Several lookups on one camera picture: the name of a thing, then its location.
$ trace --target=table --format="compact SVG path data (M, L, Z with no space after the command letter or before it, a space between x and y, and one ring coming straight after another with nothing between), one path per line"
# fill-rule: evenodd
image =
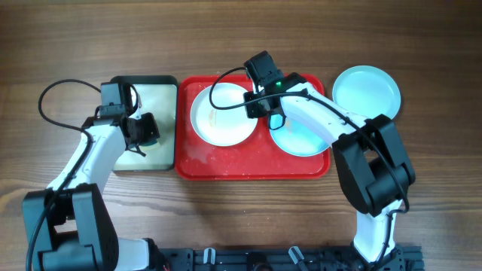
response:
M336 77L374 65L398 82L398 130L415 167L397 242L421 245L427 270L482 269L480 2L7 0L0 7L0 269L22 269L21 202L44 189L80 136L38 115L50 83L115 75L216 75L268 50L284 72ZM74 84L44 102L81 125L99 95ZM117 234L164 248L348 245L355 210L334 166L315 181L189 182L171 172L111 174Z

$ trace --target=light blue plate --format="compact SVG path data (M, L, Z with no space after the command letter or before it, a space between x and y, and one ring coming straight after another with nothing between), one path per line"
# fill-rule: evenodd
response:
M282 124L281 115L271 116L271 127L277 128ZM314 132L303 124L286 118L285 125L276 130L270 130L274 142L285 152L299 156L309 157L322 153L330 147Z
M395 81L379 68L355 66L344 71L333 86L333 101L356 114L374 118L384 114L393 119L401 107Z

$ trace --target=plate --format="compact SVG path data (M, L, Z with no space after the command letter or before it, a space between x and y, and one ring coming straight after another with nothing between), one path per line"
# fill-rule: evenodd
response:
M244 107L230 110L214 109L209 103L207 87L199 93L191 106L191 124L196 134L211 145L227 147L236 145L255 130L258 119L250 119ZM218 83L212 91L212 101L217 106L237 105L244 102L248 90L236 84Z
M281 126L281 123L281 115L271 116L270 125L272 128L275 129ZM319 138L303 124L289 118L286 118L283 127L270 130L270 134L279 148L299 157L317 155L330 147L323 139Z
M401 107L400 90L386 72L368 65L344 71L333 86L333 101L355 114L395 118Z

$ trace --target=wooden surface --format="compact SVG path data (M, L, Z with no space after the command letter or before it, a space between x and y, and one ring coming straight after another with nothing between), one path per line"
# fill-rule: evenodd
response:
M482 269L482 20L478 1L284 1L128 4L6 1L0 8L0 269L23 268L21 202L55 178L79 140L37 112L64 78L215 75L268 50L285 72L331 93L353 65L398 82L396 120L413 166L411 212L397 242L421 245L427 270ZM86 87L45 100L80 125L99 104ZM334 166L315 181L189 182L171 172L112 174L104 199L117 234L164 248L348 245L355 210Z

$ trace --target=wooden table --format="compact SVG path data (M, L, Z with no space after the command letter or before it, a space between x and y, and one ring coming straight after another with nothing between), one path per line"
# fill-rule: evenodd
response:
M4 1L0 8L0 269L22 269L28 191L44 189L79 140L38 115L50 83L115 75L215 75L268 50L285 72L331 93L354 65L398 82L396 120L417 179L397 242L421 245L427 270L482 269L482 16L478 1ZM99 95L74 84L45 100L81 125ZM315 181L189 182L171 172L112 174L117 234L164 248L348 245L355 210L332 166Z

